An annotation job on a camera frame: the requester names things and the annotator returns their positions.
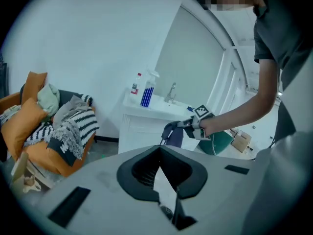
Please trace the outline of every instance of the green trash bin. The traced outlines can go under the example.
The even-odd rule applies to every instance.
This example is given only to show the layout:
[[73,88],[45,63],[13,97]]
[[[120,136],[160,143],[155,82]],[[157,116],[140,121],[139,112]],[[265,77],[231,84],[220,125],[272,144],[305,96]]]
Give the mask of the green trash bin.
[[[216,155],[218,155],[227,146],[229,146],[233,139],[234,138],[225,131],[214,133],[214,150]],[[201,140],[199,142],[199,146],[201,150],[206,154],[214,155],[212,149],[212,140],[210,141]]]

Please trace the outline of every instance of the black baseboard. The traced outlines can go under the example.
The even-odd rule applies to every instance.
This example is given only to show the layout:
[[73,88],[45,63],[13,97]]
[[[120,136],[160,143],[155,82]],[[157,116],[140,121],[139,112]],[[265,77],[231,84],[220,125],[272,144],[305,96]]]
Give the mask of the black baseboard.
[[118,143],[118,138],[108,138],[108,137],[103,137],[103,136],[94,136],[94,140],[97,141],[106,141],[106,142],[114,142]]

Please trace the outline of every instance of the black rectangular slot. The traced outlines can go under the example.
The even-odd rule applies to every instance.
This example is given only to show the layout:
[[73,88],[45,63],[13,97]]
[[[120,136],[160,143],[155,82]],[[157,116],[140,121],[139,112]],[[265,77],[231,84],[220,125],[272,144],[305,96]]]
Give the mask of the black rectangular slot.
[[247,168],[242,168],[242,167],[238,167],[238,166],[234,166],[234,165],[228,165],[225,167],[226,170],[231,170],[231,171],[234,171],[234,172],[238,172],[238,173],[241,173],[241,174],[244,174],[244,175],[247,175],[248,172],[249,172],[249,169]]
[[65,228],[89,193],[89,189],[76,187],[48,218]]

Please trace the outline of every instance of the bathroom vanity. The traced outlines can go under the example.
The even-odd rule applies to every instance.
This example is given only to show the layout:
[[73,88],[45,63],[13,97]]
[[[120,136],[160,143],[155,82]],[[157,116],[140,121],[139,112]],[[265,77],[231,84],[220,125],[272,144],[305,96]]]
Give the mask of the bathroom vanity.
[[[152,95],[148,108],[140,105],[139,95],[126,93],[123,101],[123,118],[120,128],[118,153],[160,144],[166,124],[190,118],[189,105],[180,102],[164,102],[164,98]],[[199,140],[189,138],[184,132],[182,149],[193,151]]]

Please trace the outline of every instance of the sofa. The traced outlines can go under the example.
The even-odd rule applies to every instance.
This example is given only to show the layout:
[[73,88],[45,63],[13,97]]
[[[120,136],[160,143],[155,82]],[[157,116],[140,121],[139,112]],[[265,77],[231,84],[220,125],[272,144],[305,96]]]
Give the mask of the sofa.
[[[21,91],[19,93],[15,93],[0,99],[0,114],[2,114],[6,109],[13,105],[21,104],[23,89],[24,86],[21,88]],[[59,90],[59,92],[60,92],[59,107],[61,107],[66,102],[70,101],[73,95],[79,95],[77,93],[62,90]],[[76,172],[83,166],[87,152],[90,149],[94,136],[95,133],[88,140],[84,149],[82,160],[76,159],[73,166],[69,166],[55,150],[47,148],[48,143],[44,141],[34,145],[27,146],[23,148],[21,151],[19,151],[19,154],[12,154],[12,157],[16,160],[16,158],[20,156],[21,152],[24,151],[28,154],[29,160],[31,162],[34,162],[37,165],[55,174],[60,174],[64,177],[68,177],[69,175]]]

